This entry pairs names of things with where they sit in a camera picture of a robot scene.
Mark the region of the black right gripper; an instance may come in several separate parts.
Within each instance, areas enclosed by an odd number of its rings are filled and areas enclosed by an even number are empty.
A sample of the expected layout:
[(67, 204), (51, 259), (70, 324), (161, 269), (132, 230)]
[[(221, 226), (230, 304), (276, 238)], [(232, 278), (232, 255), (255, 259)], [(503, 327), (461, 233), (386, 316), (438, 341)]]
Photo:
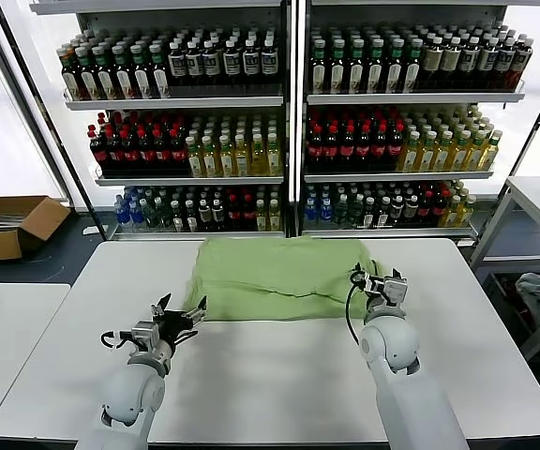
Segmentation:
[[(396, 269), (392, 269), (392, 279), (406, 282), (407, 279), (401, 275)], [(375, 308), (385, 306), (387, 304), (387, 298), (384, 294), (383, 277), (375, 277), (368, 273), (360, 263), (357, 263), (350, 274), (350, 282), (355, 289), (366, 293), (367, 296), (367, 311), (372, 311)]]

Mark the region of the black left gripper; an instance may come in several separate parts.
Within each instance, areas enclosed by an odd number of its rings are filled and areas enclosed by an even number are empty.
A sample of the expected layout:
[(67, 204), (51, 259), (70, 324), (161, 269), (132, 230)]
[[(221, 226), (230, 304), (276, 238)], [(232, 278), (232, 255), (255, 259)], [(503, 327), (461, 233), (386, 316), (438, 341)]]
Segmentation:
[(151, 311), (152, 318), (158, 326), (160, 339), (175, 350), (177, 345), (191, 338), (191, 325), (197, 325), (205, 318), (207, 296), (201, 299), (198, 306), (187, 312), (166, 310), (171, 297), (170, 292), (162, 296), (151, 305)]

